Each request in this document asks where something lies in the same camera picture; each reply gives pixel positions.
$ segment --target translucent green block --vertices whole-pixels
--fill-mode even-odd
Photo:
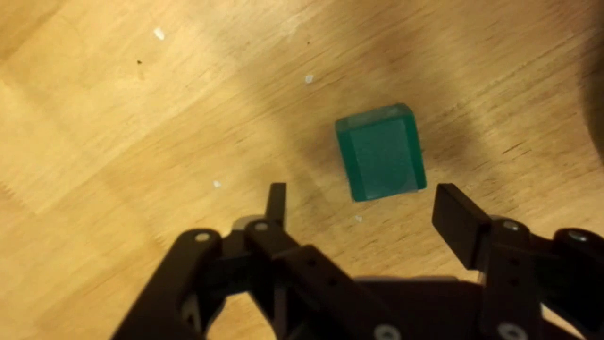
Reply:
[[[336,133],[355,201],[426,187],[415,117],[405,104],[340,119]]]

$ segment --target wooden table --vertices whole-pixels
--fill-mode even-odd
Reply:
[[[431,226],[439,182],[604,234],[597,0],[0,3],[3,339],[107,339],[178,234],[228,234],[273,181],[351,275],[475,279]],[[428,188],[353,203],[333,123],[395,102]],[[210,335],[272,338],[247,296]]]

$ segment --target screw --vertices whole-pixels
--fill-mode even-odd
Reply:
[[[514,230],[517,231],[520,227],[518,226],[518,223],[514,222],[514,221],[505,221],[503,223],[503,226],[510,229],[510,230]]]
[[[527,332],[522,327],[508,322],[500,323],[497,326],[497,333],[504,340],[529,340]]]
[[[400,332],[393,325],[381,324],[373,330],[376,340],[400,340]]]
[[[206,242],[209,239],[210,239],[210,234],[205,233],[205,232],[195,235],[195,241],[197,241],[197,242]]]
[[[254,228],[257,231],[264,231],[264,230],[268,229],[268,224],[266,224],[264,222],[256,223],[256,225],[254,226]]]
[[[583,235],[582,233],[575,231],[575,230],[571,230],[568,232],[568,236],[570,236],[571,238],[580,241],[580,242],[585,242],[587,241],[587,236]]]

